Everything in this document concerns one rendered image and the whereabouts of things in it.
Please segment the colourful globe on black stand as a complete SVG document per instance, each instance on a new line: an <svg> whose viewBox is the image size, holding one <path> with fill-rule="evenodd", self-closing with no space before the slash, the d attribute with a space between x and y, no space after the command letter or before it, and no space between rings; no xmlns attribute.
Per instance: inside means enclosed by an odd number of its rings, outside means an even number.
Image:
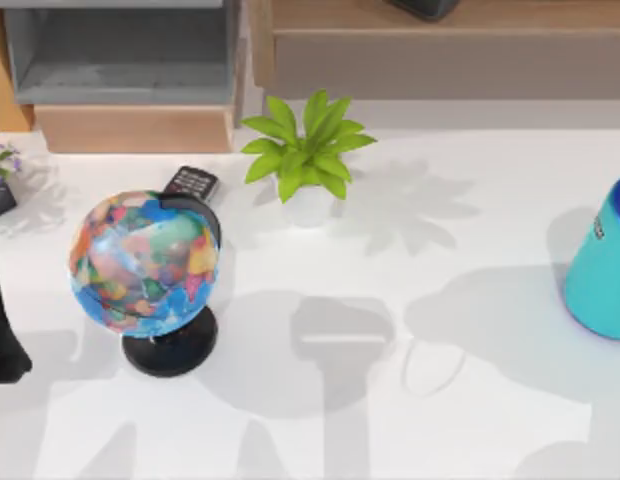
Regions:
<svg viewBox="0 0 620 480"><path fill-rule="evenodd" d="M132 366L172 378L215 346L209 299L221 248L217 215L193 195L125 191L84 217L68 256L70 284L87 316L120 337Z"/></svg>

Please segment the pale wooden drawer front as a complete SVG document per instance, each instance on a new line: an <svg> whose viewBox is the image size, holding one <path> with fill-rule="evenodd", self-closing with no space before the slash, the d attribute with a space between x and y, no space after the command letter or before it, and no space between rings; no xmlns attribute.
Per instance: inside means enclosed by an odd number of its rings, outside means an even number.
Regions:
<svg viewBox="0 0 620 480"><path fill-rule="evenodd" d="M43 105L35 117L53 153L190 154L232 150L233 106Z"/></svg>

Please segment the dark object on cupboard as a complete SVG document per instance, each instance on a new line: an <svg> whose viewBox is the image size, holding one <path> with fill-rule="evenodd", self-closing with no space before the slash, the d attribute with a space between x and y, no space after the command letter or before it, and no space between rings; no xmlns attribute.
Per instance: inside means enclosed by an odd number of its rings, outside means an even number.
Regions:
<svg viewBox="0 0 620 480"><path fill-rule="evenodd" d="M449 15L461 0L386 0L422 20L436 22Z"/></svg>

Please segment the black remote control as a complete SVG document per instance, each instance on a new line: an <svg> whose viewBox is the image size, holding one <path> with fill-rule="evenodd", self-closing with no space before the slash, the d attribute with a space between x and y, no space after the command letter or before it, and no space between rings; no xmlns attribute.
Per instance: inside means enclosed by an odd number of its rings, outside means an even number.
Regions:
<svg viewBox="0 0 620 480"><path fill-rule="evenodd" d="M189 194L203 203L208 203L219 186L216 175L203 169L183 165L164 187L165 193Z"/></svg>

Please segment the green plant in white pot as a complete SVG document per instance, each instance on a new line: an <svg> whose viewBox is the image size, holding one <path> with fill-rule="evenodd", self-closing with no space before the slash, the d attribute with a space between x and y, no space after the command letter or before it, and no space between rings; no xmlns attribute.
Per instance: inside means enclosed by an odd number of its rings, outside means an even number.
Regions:
<svg viewBox="0 0 620 480"><path fill-rule="evenodd" d="M255 157L244 182L273 178L283 213L297 227L318 227L328 220L353 181L343 156L377 142L363 124L346 117L350 104L349 97L332 100L319 89L297 118L283 99L268 95L266 115L241 120L259 134L241 149Z"/></svg>

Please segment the wooden cupboard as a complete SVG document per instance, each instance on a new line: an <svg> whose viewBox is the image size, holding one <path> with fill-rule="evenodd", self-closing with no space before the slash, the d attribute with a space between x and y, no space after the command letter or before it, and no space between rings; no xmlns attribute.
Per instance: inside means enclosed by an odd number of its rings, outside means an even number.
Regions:
<svg viewBox="0 0 620 480"><path fill-rule="evenodd" d="M379 100L620 99L620 0L245 0L255 83Z"/></svg>

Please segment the wooden cabinet side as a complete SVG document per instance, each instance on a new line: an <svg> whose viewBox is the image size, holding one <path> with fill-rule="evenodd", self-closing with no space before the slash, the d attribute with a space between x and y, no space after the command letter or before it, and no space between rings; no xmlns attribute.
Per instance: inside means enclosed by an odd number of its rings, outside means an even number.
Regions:
<svg viewBox="0 0 620 480"><path fill-rule="evenodd" d="M3 13L0 10L0 132L30 132L34 120L33 106L15 101Z"/></svg>

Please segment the teal cone-shaped container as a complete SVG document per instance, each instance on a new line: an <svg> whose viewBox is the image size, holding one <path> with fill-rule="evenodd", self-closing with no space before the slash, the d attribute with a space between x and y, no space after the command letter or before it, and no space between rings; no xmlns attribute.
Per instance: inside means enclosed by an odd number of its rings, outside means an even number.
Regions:
<svg viewBox="0 0 620 480"><path fill-rule="evenodd" d="M587 329L620 340L620 178L569 266L564 303Z"/></svg>

